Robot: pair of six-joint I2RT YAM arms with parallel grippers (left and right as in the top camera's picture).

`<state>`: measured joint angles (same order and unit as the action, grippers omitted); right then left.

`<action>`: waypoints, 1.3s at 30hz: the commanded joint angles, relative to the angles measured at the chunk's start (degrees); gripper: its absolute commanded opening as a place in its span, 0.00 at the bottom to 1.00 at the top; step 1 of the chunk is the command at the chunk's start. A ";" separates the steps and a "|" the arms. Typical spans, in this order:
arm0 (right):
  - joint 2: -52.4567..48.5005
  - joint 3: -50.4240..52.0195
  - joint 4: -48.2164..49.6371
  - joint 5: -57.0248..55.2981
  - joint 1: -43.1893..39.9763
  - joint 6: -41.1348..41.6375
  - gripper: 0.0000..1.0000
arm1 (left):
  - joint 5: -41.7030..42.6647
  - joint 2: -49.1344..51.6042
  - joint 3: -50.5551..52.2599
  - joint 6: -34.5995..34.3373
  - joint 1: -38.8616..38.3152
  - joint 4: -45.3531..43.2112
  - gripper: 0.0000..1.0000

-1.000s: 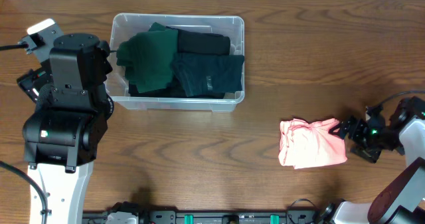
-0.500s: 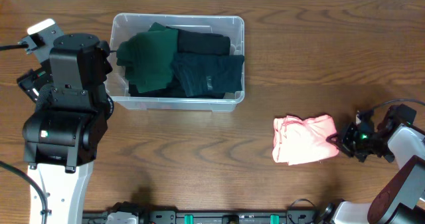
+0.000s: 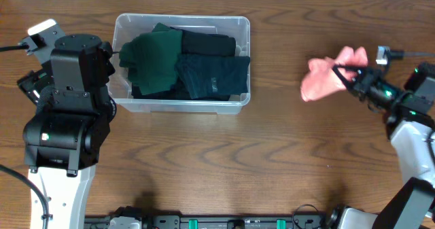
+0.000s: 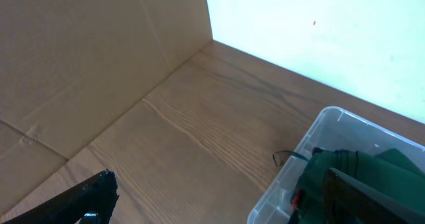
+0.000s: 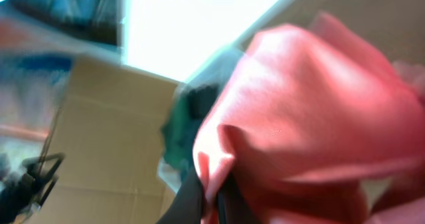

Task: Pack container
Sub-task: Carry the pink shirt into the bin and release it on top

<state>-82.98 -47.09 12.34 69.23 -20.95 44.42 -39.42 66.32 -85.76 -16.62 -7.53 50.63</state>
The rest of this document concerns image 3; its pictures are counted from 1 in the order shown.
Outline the coral pink garment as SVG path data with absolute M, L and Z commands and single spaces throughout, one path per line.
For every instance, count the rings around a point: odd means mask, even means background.
M 340 79 L 332 70 L 334 65 L 368 66 L 368 57 L 364 47 L 356 50 L 345 46 L 336 58 L 312 58 L 308 61 L 309 72 L 305 75 L 300 86 L 303 101 L 317 101 L 335 92 L 346 90 Z M 348 80 L 356 76 L 355 73 L 341 72 Z

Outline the dark green garment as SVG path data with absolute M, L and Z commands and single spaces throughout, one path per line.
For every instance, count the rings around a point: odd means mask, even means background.
M 182 36 L 180 30 L 158 30 L 142 33 L 122 46 L 119 66 L 128 70 L 133 96 L 157 98 L 175 89 Z

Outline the dark teal garment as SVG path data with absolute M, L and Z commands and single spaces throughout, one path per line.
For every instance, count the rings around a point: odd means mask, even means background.
M 175 70 L 192 99 L 247 92 L 248 56 L 181 54 Z

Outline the clear plastic storage container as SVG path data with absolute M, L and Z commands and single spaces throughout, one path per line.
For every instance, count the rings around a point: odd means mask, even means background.
M 250 55 L 250 21 L 244 16 L 194 16 L 164 14 L 121 14 L 117 17 L 112 48 L 118 51 L 142 33 L 150 33 L 158 24 L 206 34 L 220 34 L 236 40 L 235 54 Z M 131 95 L 132 84 L 128 81 L 128 69 L 119 66 L 119 56 L 114 55 L 111 63 L 116 72 L 107 84 L 109 95 L 130 112 L 199 112 L 237 115 L 251 99 L 251 90 L 232 95 L 228 101 L 188 101 L 135 99 Z

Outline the black garment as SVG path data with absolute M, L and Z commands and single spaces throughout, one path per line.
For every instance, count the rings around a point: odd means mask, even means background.
M 200 54 L 207 56 L 235 56 L 236 40 L 233 37 L 220 34 L 197 33 L 180 29 L 182 31 L 181 52 L 183 54 Z M 132 84 L 131 95 L 134 99 L 160 99 L 160 100 L 192 100 L 188 89 L 178 78 L 169 90 L 142 94 L 137 84 Z

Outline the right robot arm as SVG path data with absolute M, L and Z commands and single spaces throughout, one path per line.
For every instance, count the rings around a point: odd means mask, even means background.
M 385 112 L 387 138 L 395 149 L 403 187 L 379 213 L 347 207 L 337 215 L 335 228 L 420 228 L 434 216 L 434 66 L 421 63 L 399 89 L 385 81 L 384 72 L 349 66 L 357 75 L 347 80 L 340 65 L 332 70 L 346 89 L 361 101 Z

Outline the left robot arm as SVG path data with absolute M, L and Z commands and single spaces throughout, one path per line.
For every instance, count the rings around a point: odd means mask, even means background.
M 83 228 L 99 151 L 116 114 L 107 83 L 110 43 L 96 35 L 36 33 L 23 41 L 43 68 L 18 85 L 36 104 L 23 130 L 31 228 Z

